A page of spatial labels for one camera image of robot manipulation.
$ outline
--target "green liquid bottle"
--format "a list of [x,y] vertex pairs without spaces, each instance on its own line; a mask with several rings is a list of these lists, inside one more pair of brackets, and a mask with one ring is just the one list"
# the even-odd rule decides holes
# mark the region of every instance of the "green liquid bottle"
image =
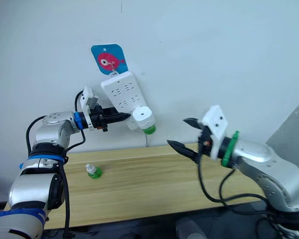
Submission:
[[88,175],[91,178],[94,179],[99,178],[103,173],[100,167],[95,167],[93,164],[87,164],[85,165],[85,167],[86,167],[86,171],[88,171]]

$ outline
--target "wooden table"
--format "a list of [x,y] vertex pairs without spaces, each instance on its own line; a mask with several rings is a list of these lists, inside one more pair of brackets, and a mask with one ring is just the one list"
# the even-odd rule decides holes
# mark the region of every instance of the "wooden table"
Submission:
[[[195,144],[187,146],[196,149]],[[203,159],[207,190],[218,198],[218,186],[229,169]],[[85,165],[100,166],[103,175],[92,179]],[[170,146],[131,148],[69,154],[65,165],[70,191],[70,226],[116,222],[162,214],[218,207],[202,193],[197,181],[197,167]],[[224,195],[262,194],[257,184],[235,173],[224,186]],[[240,199],[233,203],[254,199]],[[49,214],[46,229],[63,228],[65,203]]]

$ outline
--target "white wall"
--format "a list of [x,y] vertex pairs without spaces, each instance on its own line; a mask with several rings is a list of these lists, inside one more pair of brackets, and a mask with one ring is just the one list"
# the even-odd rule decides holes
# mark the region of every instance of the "white wall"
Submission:
[[[90,48],[107,43],[121,45],[155,113],[150,145],[194,142],[182,119],[214,104],[229,133],[265,142],[299,104],[299,0],[0,0],[0,201],[30,122],[74,110],[85,85],[100,92],[108,77]],[[123,123],[86,135],[73,151],[145,144]]]

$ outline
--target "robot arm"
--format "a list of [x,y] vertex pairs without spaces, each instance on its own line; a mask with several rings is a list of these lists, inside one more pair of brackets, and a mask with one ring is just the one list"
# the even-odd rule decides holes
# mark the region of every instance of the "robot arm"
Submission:
[[43,118],[32,152],[20,165],[21,171],[11,187],[10,210],[0,213],[0,238],[41,238],[49,212],[64,202],[62,174],[70,135],[85,128],[107,131],[108,123],[130,116],[115,108],[103,109],[89,88],[82,93],[81,106],[83,112],[57,112]]
[[[198,139],[201,154],[221,159],[221,165],[237,168],[253,179],[269,201],[267,210],[277,216],[277,227],[288,238],[299,238],[299,168],[280,158],[267,145],[225,136],[227,121],[219,106],[211,107],[202,120],[188,118],[186,123],[203,129]],[[168,141],[178,153],[197,163],[197,153],[185,145]]]

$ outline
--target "power strip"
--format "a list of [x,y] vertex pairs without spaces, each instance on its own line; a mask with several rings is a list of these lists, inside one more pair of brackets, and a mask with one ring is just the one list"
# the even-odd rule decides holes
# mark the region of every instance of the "power strip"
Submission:
[[[126,71],[101,83],[101,87],[118,112],[132,114],[136,107],[147,106],[135,76]],[[138,128],[133,117],[127,119],[131,130]]]

